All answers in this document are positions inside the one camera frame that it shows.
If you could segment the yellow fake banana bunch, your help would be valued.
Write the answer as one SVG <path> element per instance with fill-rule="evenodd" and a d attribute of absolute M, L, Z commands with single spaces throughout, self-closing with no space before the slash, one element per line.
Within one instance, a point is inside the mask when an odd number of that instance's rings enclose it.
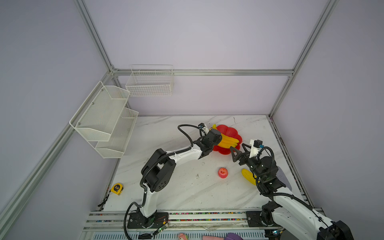
<path fill-rule="evenodd" d="M 220 148 L 236 148 L 243 141 L 238 131 L 232 127 L 228 127 L 226 125 L 213 125 L 212 129 L 217 129 L 222 134 L 222 141 L 218 144 L 218 147 Z"/>

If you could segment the yellow fake mango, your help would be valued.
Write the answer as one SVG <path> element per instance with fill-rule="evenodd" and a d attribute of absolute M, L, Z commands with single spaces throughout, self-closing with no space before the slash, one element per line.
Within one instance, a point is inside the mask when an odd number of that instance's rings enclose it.
<path fill-rule="evenodd" d="M 252 185 L 256 186 L 257 185 L 257 181 L 256 181 L 256 177 L 254 176 L 254 174 L 252 172 L 250 172 L 249 170 L 247 169 L 242 169 L 241 170 L 241 173 L 242 173 L 242 176 L 248 181 L 250 182 Z"/>

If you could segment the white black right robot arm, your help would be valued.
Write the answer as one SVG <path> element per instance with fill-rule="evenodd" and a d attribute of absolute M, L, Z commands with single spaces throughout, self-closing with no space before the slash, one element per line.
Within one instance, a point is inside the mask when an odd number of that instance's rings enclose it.
<path fill-rule="evenodd" d="M 230 148 L 233 162 L 249 167 L 256 187 L 269 202 L 262 206 L 261 222 L 279 225 L 299 240 L 352 240 L 351 229 L 343 221 L 333 221 L 296 197 L 282 182 L 270 147 L 260 141 L 243 144 L 243 151 Z"/>

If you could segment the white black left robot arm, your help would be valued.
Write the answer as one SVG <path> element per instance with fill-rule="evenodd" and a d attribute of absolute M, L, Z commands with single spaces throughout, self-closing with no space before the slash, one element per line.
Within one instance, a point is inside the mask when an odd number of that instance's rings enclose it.
<path fill-rule="evenodd" d="M 175 168 L 208 156 L 222 140 L 218 130 L 203 128 L 201 131 L 203 134 L 197 140 L 188 138 L 190 145 L 186 148 L 170 152 L 157 149 L 142 168 L 140 186 L 144 189 L 144 195 L 141 206 L 137 208 L 137 214 L 144 228 L 154 223 L 158 192 L 167 186 Z"/>

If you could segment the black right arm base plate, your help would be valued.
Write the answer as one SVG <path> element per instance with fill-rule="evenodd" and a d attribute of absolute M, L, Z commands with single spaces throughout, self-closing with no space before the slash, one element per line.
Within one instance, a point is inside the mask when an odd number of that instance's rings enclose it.
<path fill-rule="evenodd" d="M 246 219 L 247 219 L 248 227 L 250 228 L 279 227 L 279 225 L 277 225 L 273 221 L 267 222 L 267 220 L 263 220 L 262 211 L 246 211 Z"/>

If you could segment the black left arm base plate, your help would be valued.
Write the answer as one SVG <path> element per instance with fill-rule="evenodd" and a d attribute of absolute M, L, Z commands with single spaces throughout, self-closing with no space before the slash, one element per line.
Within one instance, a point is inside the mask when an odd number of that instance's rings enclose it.
<path fill-rule="evenodd" d="M 149 217 L 145 217 L 139 208 L 128 214 L 128 229 L 158 229 L 165 225 L 169 220 L 169 213 L 155 212 Z"/>

